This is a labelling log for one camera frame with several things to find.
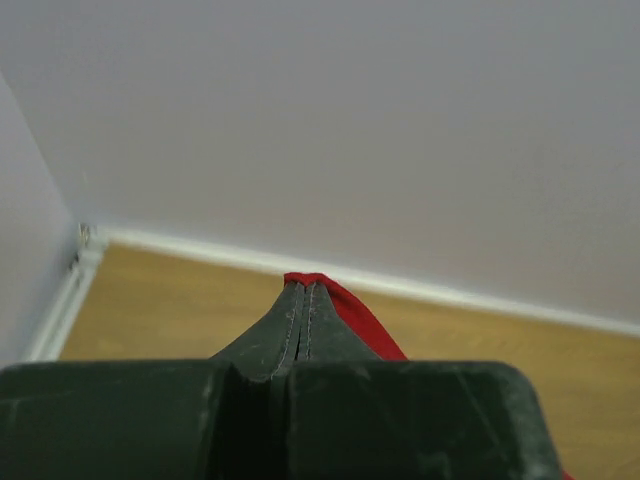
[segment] dark green plastic object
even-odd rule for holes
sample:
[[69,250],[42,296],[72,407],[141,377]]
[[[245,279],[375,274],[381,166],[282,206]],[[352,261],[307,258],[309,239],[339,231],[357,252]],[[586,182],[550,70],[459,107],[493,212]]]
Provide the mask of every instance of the dark green plastic object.
[[288,285],[207,360],[0,373],[2,480],[559,480],[533,388],[491,362],[384,362]]

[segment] wall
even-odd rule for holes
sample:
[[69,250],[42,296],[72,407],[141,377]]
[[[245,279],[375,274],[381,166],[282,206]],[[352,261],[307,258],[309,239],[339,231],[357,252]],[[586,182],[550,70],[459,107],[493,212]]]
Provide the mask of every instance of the wall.
[[72,258],[74,233],[0,74],[0,367],[22,358]]
[[638,321],[640,2],[5,0],[72,211]]

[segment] wooden floor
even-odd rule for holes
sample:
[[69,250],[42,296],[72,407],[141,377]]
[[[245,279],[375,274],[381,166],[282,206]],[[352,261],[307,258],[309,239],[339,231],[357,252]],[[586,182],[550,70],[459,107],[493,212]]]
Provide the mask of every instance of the wooden floor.
[[[281,288],[280,277],[112,246],[62,358],[207,357]],[[577,480],[640,479],[640,339],[356,293],[413,359],[523,370]]]

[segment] red cloth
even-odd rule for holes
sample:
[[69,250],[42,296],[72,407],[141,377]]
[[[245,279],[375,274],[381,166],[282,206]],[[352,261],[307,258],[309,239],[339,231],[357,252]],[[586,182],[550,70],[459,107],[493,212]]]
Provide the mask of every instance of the red cloth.
[[[338,316],[349,325],[371,350],[384,360],[406,360],[407,357],[391,335],[384,329],[371,310],[349,290],[334,282],[323,273],[287,273],[284,283],[298,282],[308,287],[312,283],[321,283],[327,287]],[[566,472],[564,480],[574,480]]]

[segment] white baseboard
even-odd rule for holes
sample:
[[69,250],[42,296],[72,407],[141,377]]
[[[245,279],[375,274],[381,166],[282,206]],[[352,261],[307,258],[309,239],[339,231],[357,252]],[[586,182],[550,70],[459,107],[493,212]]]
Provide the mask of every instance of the white baseboard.
[[90,242],[78,252],[78,261],[69,270],[45,314],[24,356],[25,362],[48,362],[58,359],[89,292],[105,248],[106,245],[99,242]]
[[301,260],[228,245],[217,245],[174,238],[166,235],[121,228],[100,228],[98,236],[108,241],[154,252],[238,268],[283,274],[290,271],[322,272],[345,286],[379,293],[418,299],[443,305],[463,307],[580,327],[640,336],[640,324],[610,320],[599,316],[514,302],[496,297],[477,295],[441,285],[433,285],[403,278],[374,274],[337,265]]

